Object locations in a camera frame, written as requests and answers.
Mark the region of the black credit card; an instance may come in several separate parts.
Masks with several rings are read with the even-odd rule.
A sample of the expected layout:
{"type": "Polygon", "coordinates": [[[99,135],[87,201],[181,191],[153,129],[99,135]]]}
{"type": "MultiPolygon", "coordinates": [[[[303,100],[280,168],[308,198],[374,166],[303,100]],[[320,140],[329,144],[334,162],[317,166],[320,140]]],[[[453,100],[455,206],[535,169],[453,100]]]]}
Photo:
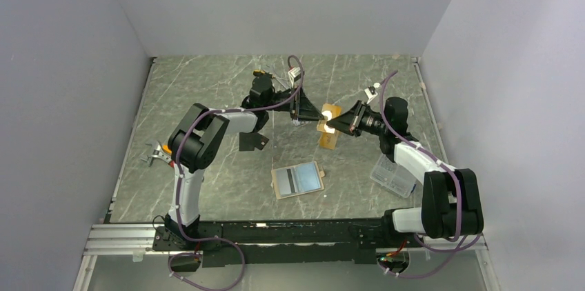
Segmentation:
{"type": "Polygon", "coordinates": [[[239,151],[253,152],[263,150],[269,139],[258,132],[239,133],[239,151]]]}

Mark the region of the blue credit card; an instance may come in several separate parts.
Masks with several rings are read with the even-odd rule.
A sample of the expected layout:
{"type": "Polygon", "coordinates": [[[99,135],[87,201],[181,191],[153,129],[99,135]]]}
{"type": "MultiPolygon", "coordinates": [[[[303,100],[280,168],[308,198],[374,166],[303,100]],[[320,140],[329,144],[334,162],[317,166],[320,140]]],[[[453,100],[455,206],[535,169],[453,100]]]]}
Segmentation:
{"type": "Polygon", "coordinates": [[[297,165],[295,167],[295,181],[298,193],[305,193],[320,189],[320,173],[315,162],[297,165]]]}

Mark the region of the beige leather card holder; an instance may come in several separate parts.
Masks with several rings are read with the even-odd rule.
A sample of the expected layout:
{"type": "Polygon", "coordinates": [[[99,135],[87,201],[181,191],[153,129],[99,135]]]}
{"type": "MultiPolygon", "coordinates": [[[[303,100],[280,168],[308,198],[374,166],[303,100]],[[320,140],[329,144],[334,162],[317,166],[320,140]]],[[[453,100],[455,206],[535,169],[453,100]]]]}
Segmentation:
{"type": "Polygon", "coordinates": [[[278,200],[322,191],[324,171],[316,161],[271,170],[272,188],[278,200]]]}

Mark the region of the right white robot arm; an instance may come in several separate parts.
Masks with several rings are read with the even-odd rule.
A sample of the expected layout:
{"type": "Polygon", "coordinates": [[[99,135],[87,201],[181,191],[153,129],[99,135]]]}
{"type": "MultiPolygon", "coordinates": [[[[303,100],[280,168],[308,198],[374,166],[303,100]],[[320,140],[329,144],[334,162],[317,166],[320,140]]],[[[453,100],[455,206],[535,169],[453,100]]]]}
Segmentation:
{"type": "Polygon", "coordinates": [[[455,241],[482,233],[484,217],[476,174],[448,165],[421,145],[408,131],[406,100],[390,97],[379,112],[358,101],[326,124],[354,137],[364,132],[377,136],[386,158],[422,185],[420,207],[385,211],[380,237],[386,245],[399,245],[407,234],[455,241]]]}

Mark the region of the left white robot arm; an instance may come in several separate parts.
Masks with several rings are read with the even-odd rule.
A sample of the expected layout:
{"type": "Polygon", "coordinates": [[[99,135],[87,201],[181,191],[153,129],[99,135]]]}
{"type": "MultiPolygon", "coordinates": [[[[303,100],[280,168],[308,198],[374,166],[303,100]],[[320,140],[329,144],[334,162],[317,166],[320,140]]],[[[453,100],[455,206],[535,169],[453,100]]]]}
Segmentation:
{"type": "Polygon", "coordinates": [[[197,243],[204,172],[227,134],[238,134],[241,151],[263,150],[268,138],[260,130],[271,111],[287,112],[292,120],[300,122],[324,119],[301,86],[278,91],[273,79],[271,73],[256,71],[249,94],[238,108],[212,109],[193,104],[170,135],[167,145],[175,169],[175,189],[164,225],[178,248],[187,250],[197,243]]]}

